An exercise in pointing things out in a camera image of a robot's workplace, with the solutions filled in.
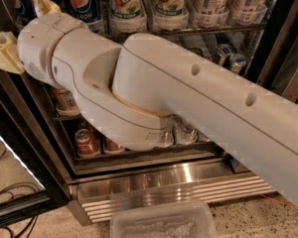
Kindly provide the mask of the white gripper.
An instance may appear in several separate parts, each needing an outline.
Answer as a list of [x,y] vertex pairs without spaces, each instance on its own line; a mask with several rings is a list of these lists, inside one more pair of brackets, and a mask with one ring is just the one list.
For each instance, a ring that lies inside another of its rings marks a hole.
[[11,32],[0,32],[0,69],[26,73],[51,86],[58,86],[52,73],[52,57],[58,42],[86,23],[61,13],[52,0],[32,0],[38,18],[24,27],[18,40]]

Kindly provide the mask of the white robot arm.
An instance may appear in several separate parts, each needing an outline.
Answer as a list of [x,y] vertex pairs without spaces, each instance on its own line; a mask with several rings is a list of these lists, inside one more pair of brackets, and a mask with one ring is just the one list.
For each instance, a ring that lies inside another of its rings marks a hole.
[[178,115],[298,207],[298,105],[148,33],[119,45],[65,13],[0,32],[0,69],[28,73],[73,96],[115,143],[157,147]]

